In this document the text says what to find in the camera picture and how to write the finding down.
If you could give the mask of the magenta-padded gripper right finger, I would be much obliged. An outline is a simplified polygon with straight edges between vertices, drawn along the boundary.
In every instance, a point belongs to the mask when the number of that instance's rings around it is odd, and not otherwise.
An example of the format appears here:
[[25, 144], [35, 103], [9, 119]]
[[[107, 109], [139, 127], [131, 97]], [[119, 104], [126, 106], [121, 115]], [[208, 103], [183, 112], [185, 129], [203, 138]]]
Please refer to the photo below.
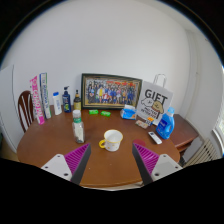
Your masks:
[[136, 143], [132, 146], [132, 154], [137, 163], [144, 185], [150, 184], [182, 169], [182, 167], [167, 154], [158, 155]]

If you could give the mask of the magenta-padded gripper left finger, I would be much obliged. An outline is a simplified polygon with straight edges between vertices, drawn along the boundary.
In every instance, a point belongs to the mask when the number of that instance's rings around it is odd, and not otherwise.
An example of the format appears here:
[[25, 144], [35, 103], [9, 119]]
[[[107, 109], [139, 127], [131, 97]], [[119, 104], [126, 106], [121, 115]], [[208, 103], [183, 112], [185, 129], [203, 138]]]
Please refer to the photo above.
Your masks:
[[66, 155], [56, 154], [42, 169], [79, 185], [90, 155], [91, 145], [85, 144]]

